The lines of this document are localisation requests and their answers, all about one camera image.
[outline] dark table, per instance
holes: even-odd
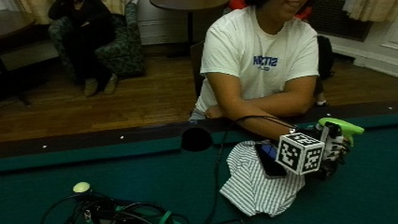
[[[299,126],[331,116],[361,126],[353,147],[332,178],[307,181],[291,207],[276,217],[243,216],[218,196],[214,223],[242,218],[244,223],[387,224],[398,216],[398,102],[315,108],[306,116],[286,119]],[[38,223],[49,206],[71,194],[77,182],[116,199],[160,204],[202,223],[214,199],[214,164],[230,122],[198,123],[81,133],[0,143],[1,223]],[[180,134],[199,127],[214,145],[200,152],[179,148]],[[228,178],[224,159],[232,145],[256,136],[235,127],[222,151],[219,181]],[[63,223],[73,202],[61,204],[46,223]]]
[[[224,7],[228,3],[228,0],[194,0],[194,1],[186,1],[186,0],[148,0],[150,4],[154,7],[158,7],[164,10],[174,10],[174,11],[182,11],[187,14],[187,43],[186,43],[186,49],[182,53],[168,55],[172,56],[188,56],[188,47],[194,43],[194,37],[192,37],[192,13],[195,11],[208,10],[218,7]]]
[[[11,38],[13,35],[23,32],[34,23],[34,18],[30,14],[25,12],[14,12],[14,11],[0,11],[0,41],[5,38]],[[0,72],[1,72],[1,88],[5,88],[2,85],[13,85],[17,81],[10,76],[10,71],[5,67],[1,57],[0,57]],[[25,105],[29,105],[29,101],[25,95],[17,90],[17,88],[9,88],[13,94],[17,95],[19,100]]]

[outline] person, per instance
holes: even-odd
[[[109,9],[101,0],[55,0],[47,16],[53,20],[63,16],[70,19],[73,29],[65,34],[62,45],[77,81],[85,83],[85,96],[91,96],[99,89],[111,94],[116,76],[94,56],[94,50],[114,39]]]
[[[313,0],[307,0],[307,2],[304,3],[302,8],[296,11],[296,13],[294,15],[298,19],[300,19],[304,22],[308,22],[308,18],[311,16],[312,4],[313,4]],[[244,7],[247,7],[244,0],[230,0],[228,1],[228,9],[230,10],[243,9]],[[317,106],[317,107],[328,106],[325,96],[324,96],[324,89],[323,89],[320,77],[315,80],[312,96],[313,96],[313,100],[315,100],[313,106]]]
[[[294,18],[304,3],[244,0],[246,8],[214,22],[204,37],[204,79],[190,120],[262,116],[236,124],[274,140],[295,132],[278,118],[306,113],[317,77],[316,32]]]

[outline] fiducial marker cube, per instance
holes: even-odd
[[[324,143],[303,133],[279,137],[275,161],[296,175],[319,169]]]

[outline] white striped fabric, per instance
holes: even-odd
[[[226,159],[231,177],[219,193],[248,217],[266,213],[271,217],[291,205],[304,185],[304,177],[287,171],[286,178],[267,179],[254,149],[255,142],[235,145]]]

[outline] chair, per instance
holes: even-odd
[[[140,76],[144,70],[136,22],[136,5],[131,2],[127,3],[123,11],[123,16],[112,14],[114,40],[109,44],[98,47],[94,51],[99,62],[110,72],[120,78]],[[62,46],[62,36],[70,29],[70,21],[66,17],[62,17],[49,25],[47,34],[58,52],[62,65],[71,79],[77,81],[70,59],[66,57],[65,48]]]
[[[199,97],[200,84],[203,76],[199,74],[200,55],[202,55],[203,41],[198,42],[190,47],[190,63],[195,82],[195,94]]]

